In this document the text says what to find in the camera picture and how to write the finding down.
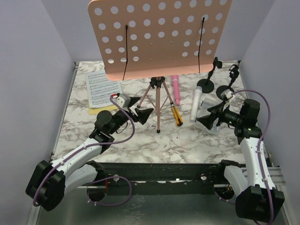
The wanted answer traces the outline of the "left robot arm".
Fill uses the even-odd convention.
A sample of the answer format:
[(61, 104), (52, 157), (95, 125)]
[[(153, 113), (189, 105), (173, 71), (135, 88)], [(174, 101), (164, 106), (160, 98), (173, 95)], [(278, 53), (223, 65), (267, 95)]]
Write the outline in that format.
[(67, 191), (86, 183), (101, 184), (104, 179), (103, 172), (88, 162), (111, 145), (130, 140), (129, 137), (122, 141), (114, 140), (112, 135), (121, 126), (128, 123), (146, 123), (153, 112), (152, 108), (135, 108), (134, 112), (130, 109), (139, 100), (139, 97), (129, 97), (126, 94), (113, 94), (110, 101), (118, 111), (115, 114), (108, 110), (99, 112), (94, 129), (83, 144), (59, 159), (39, 162), (25, 189), (25, 193), (33, 200), (33, 206), (41, 206), (46, 211), (51, 211), (61, 202)]

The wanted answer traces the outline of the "white sheet music page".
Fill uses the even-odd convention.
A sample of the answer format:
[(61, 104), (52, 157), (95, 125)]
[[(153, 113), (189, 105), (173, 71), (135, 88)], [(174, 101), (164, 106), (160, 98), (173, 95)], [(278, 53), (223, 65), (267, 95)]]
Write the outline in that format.
[(120, 82), (109, 80), (104, 69), (87, 73), (85, 80), (90, 108), (110, 106), (112, 105), (110, 96), (122, 93)]

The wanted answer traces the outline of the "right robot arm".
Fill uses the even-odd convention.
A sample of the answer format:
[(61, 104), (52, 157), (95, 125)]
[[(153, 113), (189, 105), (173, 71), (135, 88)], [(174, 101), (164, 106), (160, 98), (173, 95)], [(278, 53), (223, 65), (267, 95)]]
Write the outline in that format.
[(240, 218), (256, 222), (272, 223), (280, 211), (285, 197), (278, 191), (270, 177), (264, 157), (261, 129), (256, 126), (260, 103), (246, 99), (239, 113), (232, 112), (226, 102), (208, 109), (209, 115), (198, 118), (198, 122), (211, 130), (213, 125), (225, 123), (234, 127), (246, 164), (247, 175), (233, 161), (221, 161), (223, 167), (216, 171), (218, 182), (230, 183), (236, 195), (235, 210)]

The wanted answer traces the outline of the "yellow sheet music page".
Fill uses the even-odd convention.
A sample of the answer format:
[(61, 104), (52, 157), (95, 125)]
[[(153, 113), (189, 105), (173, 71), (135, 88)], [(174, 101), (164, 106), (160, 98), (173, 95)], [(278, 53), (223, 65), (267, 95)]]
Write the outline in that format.
[(89, 114), (90, 115), (94, 115), (94, 114), (98, 114), (101, 111), (107, 110), (107, 111), (113, 111), (118, 109), (115, 105), (109, 105), (109, 106), (105, 106), (105, 107), (100, 107), (100, 108), (90, 108), (89, 107)]

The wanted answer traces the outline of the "white microphone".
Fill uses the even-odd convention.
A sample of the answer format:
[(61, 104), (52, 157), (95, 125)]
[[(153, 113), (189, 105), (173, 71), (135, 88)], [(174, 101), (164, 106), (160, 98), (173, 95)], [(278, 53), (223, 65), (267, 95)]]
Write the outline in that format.
[(193, 104), (192, 104), (192, 109), (190, 114), (190, 121), (192, 122), (195, 122), (197, 119), (198, 106), (199, 106), (202, 92), (203, 90), (201, 86), (196, 86), (196, 88), (194, 89)]

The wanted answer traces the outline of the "pink tripod music stand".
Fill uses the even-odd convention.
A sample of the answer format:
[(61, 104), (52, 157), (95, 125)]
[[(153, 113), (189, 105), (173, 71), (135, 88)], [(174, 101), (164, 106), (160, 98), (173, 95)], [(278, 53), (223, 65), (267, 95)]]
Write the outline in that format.
[(88, 13), (113, 81), (211, 71), (229, 0), (93, 0)]

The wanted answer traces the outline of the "black microphone stand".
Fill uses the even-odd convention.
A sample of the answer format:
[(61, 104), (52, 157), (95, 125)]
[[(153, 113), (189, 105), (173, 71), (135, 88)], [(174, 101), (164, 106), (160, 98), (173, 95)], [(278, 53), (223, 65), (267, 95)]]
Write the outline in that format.
[(214, 83), (210, 80), (215, 69), (222, 68), (223, 63), (222, 61), (218, 60), (218, 57), (214, 58), (213, 61), (213, 69), (208, 73), (208, 77), (206, 79), (201, 79), (197, 82), (197, 86), (202, 88), (202, 92), (205, 94), (211, 93), (214, 90)]
[(231, 81), (228, 85), (221, 85), (217, 88), (216, 95), (219, 99), (222, 99), (221, 94), (225, 90), (230, 90), (230, 91), (234, 92), (234, 89), (232, 88), (232, 85), (233, 85), (233, 83), (235, 82), (235, 80), (238, 78), (238, 76), (240, 74), (239, 73), (239, 66), (236, 65), (236, 64), (233, 64), (228, 71), (230, 72), (229, 77), (231, 78)]

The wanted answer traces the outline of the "pink microphone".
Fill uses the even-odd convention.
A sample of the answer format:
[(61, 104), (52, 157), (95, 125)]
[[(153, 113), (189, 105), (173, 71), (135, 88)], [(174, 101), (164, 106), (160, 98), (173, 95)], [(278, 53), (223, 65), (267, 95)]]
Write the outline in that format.
[(172, 86), (176, 105), (180, 105), (179, 76), (172, 75)]

